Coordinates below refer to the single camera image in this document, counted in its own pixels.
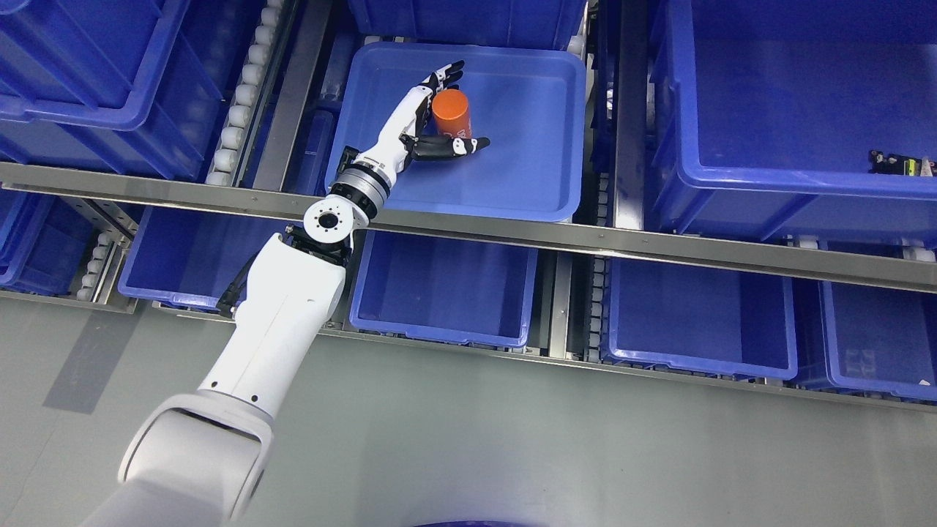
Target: gray floor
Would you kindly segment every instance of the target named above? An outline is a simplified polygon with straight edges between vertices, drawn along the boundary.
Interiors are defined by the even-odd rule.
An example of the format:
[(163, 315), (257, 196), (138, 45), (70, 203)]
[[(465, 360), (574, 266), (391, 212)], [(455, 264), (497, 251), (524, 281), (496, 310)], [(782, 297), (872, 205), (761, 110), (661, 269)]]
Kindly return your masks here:
[[(43, 407), (89, 313), (0, 300), (0, 521), (72, 525), (231, 327), (146, 309), (95, 410)], [(80, 383), (76, 374), (72, 383)], [(937, 415), (320, 339), (238, 524), (929, 525)]]

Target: blue tray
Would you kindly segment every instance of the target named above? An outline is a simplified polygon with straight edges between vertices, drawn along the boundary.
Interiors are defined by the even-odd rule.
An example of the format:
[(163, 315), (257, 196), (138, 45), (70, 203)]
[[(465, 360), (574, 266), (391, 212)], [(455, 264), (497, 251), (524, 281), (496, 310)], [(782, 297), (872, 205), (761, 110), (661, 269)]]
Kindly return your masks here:
[(345, 145), (371, 147), (400, 99), (426, 75), (464, 59), (460, 81), (476, 156), (414, 162), (386, 207), (492, 218), (562, 221), (579, 205), (586, 69), (566, 52), (379, 42), (351, 64), (326, 185)]
[(662, 2), (650, 223), (937, 247), (937, 178), (868, 173), (871, 149), (937, 157), (937, 10), (884, 5)]
[(0, 267), (9, 265), (33, 216), (38, 196), (0, 189)]
[(349, 0), (366, 35), (544, 50), (566, 49), (585, 5), (584, 0)]
[(153, 103), (189, 0), (0, 2), (0, 116), (28, 119)]
[(94, 228), (54, 196), (36, 196), (9, 263), (0, 267), (0, 287), (22, 293), (67, 294)]
[[(178, 3), (186, 2), (166, 1), (167, 6)], [(5, 106), (3, 101), (10, 100), (0, 96), (0, 160), (198, 178), (223, 104), (224, 83), (237, 69), (235, 58), (243, 56), (239, 52), (246, 49), (262, 5), (261, 0), (204, 0), (183, 9), (186, 17), (181, 29), (175, 23), (169, 57), (144, 57), (140, 85), (134, 85), (123, 106), (19, 100)]]
[(937, 295), (826, 281), (796, 292), (797, 384), (937, 400)]
[(614, 260), (602, 359), (791, 379), (797, 373), (791, 287), (784, 277)]
[[(333, 125), (330, 113), (315, 113), (302, 167), (290, 174), (284, 190), (314, 193)], [(177, 308), (215, 311), (218, 297), (247, 259), (286, 225), (277, 219), (147, 207), (117, 290)]]
[(523, 347), (536, 273), (536, 249), (368, 233), (351, 324), (412, 339)]

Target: white robotic arm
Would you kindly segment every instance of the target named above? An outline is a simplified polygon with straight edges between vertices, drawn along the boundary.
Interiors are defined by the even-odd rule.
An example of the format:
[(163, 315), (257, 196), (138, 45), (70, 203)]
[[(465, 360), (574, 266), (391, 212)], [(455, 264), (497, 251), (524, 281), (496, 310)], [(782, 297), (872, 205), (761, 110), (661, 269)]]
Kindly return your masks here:
[(221, 356), (196, 393), (167, 399), (143, 423), (121, 462), (121, 488), (83, 526), (214, 526), (244, 512), (270, 457), (280, 405), (342, 294), (352, 233), (380, 211), (413, 159), (460, 158), (489, 144), (421, 135), (433, 97), (455, 87), (462, 66), (411, 88), (377, 144), (363, 153), (346, 148), (350, 162), (305, 212), (305, 228), (267, 241), (249, 263), (247, 300), (232, 309), (242, 288), (235, 283), (219, 301), (236, 323)]

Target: orange cup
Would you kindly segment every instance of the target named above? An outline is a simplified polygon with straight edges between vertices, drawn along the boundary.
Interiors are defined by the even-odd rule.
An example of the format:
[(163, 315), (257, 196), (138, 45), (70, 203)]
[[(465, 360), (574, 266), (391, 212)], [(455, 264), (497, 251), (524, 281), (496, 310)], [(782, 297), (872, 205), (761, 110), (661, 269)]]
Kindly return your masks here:
[(439, 133), (452, 138), (471, 139), (469, 98), (459, 90), (442, 90), (433, 99), (433, 116)]

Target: robot finger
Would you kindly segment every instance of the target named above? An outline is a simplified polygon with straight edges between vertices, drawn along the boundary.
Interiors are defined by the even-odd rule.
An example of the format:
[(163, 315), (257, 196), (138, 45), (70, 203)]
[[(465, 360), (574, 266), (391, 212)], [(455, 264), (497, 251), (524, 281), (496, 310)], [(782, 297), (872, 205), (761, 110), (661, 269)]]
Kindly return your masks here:
[(413, 159), (417, 161), (445, 161), (474, 154), (491, 144), (486, 137), (475, 139), (449, 138), (444, 135), (422, 136), (413, 145)]
[(462, 71), (462, 70), (460, 69), (460, 70), (458, 70), (456, 73), (453, 73), (452, 75), (449, 75), (448, 77), (446, 77), (446, 80), (442, 82), (442, 87), (443, 87), (443, 88), (451, 88), (451, 87), (452, 87), (452, 84), (455, 83), (456, 81), (458, 81), (459, 79), (461, 79), (461, 78), (462, 78), (462, 74), (464, 74), (464, 73), (465, 73), (465, 71)]
[(429, 74), (420, 86), (426, 86), (427, 88), (433, 90), (435, 93), (442, 91), (447, 84), (451, 84), (457, 81), (462, 77), (462, 67), (466, 64), (466, 61), (459, 60), (451, 64), (447, 64), (442, 68), (437, 69), (436, 71)]

